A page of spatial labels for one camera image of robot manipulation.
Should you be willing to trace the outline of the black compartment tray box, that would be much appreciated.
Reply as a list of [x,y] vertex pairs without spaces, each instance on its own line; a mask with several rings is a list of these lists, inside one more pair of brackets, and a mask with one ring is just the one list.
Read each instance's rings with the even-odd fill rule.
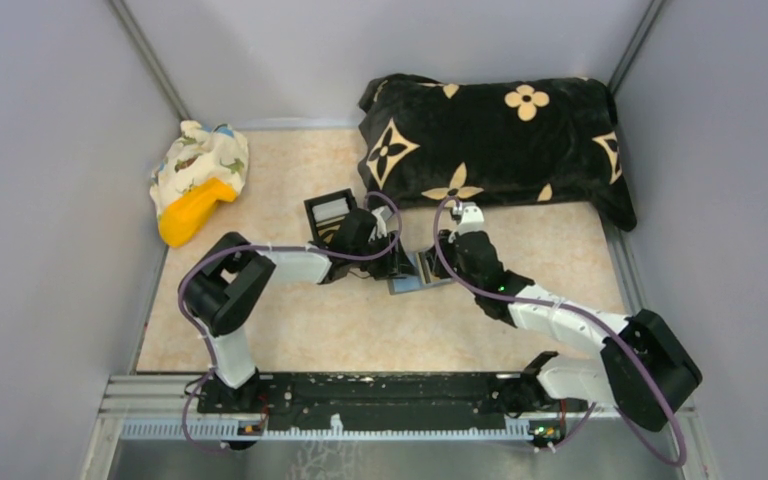
[[326,245],[338,231],[343,219],[357,207],[350,188],[303,201],[313,243]]

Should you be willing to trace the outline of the grey card holder wallet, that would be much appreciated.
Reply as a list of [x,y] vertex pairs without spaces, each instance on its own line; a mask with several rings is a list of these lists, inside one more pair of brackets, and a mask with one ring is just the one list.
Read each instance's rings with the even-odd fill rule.
[[453,280],[445,269],[437,266],[437,254],[433,248],[410,252],[408,260],[412,273],[387,281],[391,295],[418,292],[451,284]]

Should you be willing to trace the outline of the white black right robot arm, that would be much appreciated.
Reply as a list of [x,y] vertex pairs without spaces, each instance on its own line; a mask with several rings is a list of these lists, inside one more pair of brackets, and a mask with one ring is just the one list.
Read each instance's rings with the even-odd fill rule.
[[547,335],[583,358],[545,354],[528,366],[523,398],[536,412],[561,399],[609,404],[634,425],[657,432],[668,423],[660,404],[676,412],[701,385],[696,362],[656,312],[634,315],[593,310],[555,295],[504,267],[484,231],[440,230],[436,265],[453,272],[489,318]]

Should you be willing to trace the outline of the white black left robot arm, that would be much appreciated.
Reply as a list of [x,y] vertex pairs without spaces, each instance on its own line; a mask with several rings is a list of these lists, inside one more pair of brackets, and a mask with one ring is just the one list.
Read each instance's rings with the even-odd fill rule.
[[384,279],[403,255],[392,207],[354,208],[324,242],[304,246],[255,245],[230,232],[185,275],[178,286],[181,313],[203,335],[210,357],[201,380],[200,410],[252,411],[260,399],[259,369],[245,323],[270,286],[327,285],[363,271]]

